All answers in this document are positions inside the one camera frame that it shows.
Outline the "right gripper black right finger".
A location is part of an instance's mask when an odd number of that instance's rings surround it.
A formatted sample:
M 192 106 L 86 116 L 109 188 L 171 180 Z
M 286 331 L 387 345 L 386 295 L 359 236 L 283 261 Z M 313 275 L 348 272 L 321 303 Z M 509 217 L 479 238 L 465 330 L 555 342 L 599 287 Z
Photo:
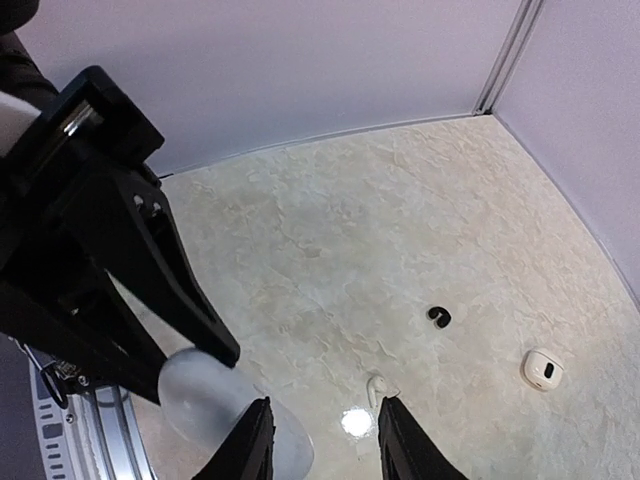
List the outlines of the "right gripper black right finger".
M 445 458 L 397 396 L 382 399 L 378 443 L 384 479 L 467 480 Z

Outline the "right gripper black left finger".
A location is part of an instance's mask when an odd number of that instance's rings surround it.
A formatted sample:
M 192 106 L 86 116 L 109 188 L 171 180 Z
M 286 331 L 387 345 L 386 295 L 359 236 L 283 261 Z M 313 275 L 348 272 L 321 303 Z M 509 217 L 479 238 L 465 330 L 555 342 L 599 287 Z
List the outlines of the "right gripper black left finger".
M 271 480 L 275 431 L 270 398 L 254 400 L 193 480 Z

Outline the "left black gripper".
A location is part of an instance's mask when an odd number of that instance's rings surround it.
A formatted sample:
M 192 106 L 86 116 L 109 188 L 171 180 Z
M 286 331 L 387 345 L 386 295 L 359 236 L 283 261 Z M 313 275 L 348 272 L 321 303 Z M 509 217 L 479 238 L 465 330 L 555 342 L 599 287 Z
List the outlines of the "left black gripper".
M 224 365 L 240 357 L 146 165 L 162 143 L 107 73 L 91 66 L 1 163 L 1 332 L 154 404 L 166 356 L 118 285 Z

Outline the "white oval charging case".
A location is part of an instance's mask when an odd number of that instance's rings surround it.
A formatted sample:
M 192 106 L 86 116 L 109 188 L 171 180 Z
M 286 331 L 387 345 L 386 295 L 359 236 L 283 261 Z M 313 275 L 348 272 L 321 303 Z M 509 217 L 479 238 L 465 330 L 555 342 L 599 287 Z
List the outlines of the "white oval charging case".
M 187 441 L 213 453 L 256 399 L 270 398 L 275 436 L 276 479 L 304 479 L 314 461 L 314 447 L 298 417 L 257 380 L 196 348 L 171 355 L 158 379 L 161 410 Z

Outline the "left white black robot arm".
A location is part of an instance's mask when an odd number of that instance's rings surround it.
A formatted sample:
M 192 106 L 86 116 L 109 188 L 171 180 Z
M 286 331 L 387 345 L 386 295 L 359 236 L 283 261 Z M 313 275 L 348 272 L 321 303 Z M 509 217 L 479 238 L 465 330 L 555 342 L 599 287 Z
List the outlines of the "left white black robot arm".
M 38 8 L 1 5 L 1 330 L 156 402 L 166 357 L 120 287 L 224 365 L 240 347 L 147 165 L 163 136 L 102 68 L 42 75 L 16 34 Z

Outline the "small white charging case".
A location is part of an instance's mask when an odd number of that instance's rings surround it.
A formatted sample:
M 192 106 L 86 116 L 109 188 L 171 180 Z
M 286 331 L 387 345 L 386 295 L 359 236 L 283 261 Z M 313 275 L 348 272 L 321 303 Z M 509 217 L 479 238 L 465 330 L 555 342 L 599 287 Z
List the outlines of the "small white charging case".
M 555 390 L 565 373 L 560 359 L 551 351 L 541 347 L 526 352 L 520 371 L 523 379 L 532 388 L 541 392 Z

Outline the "white stem earbud left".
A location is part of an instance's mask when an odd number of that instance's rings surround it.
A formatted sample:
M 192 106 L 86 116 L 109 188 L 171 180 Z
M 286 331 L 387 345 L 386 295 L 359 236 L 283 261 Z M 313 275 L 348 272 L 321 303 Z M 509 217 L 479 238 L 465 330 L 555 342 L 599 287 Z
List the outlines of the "white stem earbud left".
M 379 407 L 382 398 L 393 397 L 400 392 L 401 390 L 394 383 L 380 374 L 372 375 L 366 382 L 367 399 L 372 410 Z

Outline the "black earbud left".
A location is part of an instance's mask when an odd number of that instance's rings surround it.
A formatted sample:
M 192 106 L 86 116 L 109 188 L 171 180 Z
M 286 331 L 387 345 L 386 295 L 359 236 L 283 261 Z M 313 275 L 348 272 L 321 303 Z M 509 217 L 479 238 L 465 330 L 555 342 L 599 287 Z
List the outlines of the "black earbud left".
M 428 309 L 427 317 L 438 329 L 446 328 L 452 319 L 450 312 L 442 306 L 433 306 Z

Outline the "left aluminium corner post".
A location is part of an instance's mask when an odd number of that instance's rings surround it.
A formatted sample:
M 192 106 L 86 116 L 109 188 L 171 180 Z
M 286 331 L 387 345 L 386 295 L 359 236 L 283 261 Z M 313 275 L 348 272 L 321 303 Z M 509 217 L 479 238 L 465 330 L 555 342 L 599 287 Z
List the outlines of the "left aluminium corner post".
M 492 115 L 504 93 L 545 6 L 545 0 L 522 0 L 487 80 L 472 110 Z

